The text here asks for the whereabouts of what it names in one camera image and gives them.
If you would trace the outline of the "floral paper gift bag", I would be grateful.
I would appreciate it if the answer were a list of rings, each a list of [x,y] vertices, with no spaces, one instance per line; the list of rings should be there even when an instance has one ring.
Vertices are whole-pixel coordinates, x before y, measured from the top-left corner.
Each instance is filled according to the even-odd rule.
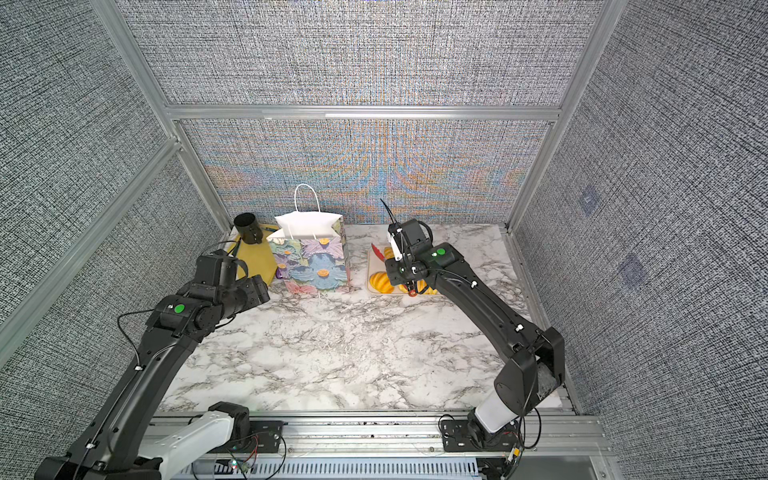
[[[321,209],[315,189],[297,185],[294,210],[276,217],[278,230],[267,237],[278,276],[294,292],[345,290],[350,283],[344,217]]]

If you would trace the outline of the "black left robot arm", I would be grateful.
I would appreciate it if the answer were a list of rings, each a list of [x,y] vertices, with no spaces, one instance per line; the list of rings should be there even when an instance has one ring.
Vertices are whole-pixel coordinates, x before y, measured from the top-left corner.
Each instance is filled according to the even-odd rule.
[[[140,448],[154,413],[176,374],[202,340],[223,320],[265,304],[260,275],[240,277],[247,264],[224,250],[197,258],[193,279],[149,310],[147,328],[134,347],[134,362],[66,454],[47,457],[37,479],[166,479],[231,439],[200,434],[198,448]]]

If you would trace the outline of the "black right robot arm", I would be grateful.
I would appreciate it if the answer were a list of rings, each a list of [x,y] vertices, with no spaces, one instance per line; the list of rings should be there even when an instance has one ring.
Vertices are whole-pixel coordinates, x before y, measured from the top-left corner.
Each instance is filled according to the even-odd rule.
[[[565,376],[565,341],[507,305],[451,244],[435,244],[432,230],[412,219],[388,226],[394,256],[385,261],[390,283],[415,296],[428,288],[455,304],[486,336],[504,366],[493,390],[468,415],[468,432],[480,443],[513,420],[524,419],[556,391]]]

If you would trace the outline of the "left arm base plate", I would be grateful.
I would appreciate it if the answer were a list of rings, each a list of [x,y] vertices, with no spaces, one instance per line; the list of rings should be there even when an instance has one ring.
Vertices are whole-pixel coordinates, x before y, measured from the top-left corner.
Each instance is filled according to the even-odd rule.
[[[282,434],[284,423],[280,420],[251,420],[248,433],[235,430],[229,442],[222,445],[220,450],[224,453],[250,454],[278,453],[282,446]]]

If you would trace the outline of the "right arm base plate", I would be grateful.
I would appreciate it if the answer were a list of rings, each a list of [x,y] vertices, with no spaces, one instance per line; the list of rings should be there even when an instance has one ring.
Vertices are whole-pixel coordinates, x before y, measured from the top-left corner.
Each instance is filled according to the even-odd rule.
[[[438,429],[448,453],[505,452],[520,445],[517,428],[512,424],[487,433],[478,422],[445,415],[438,420]]]

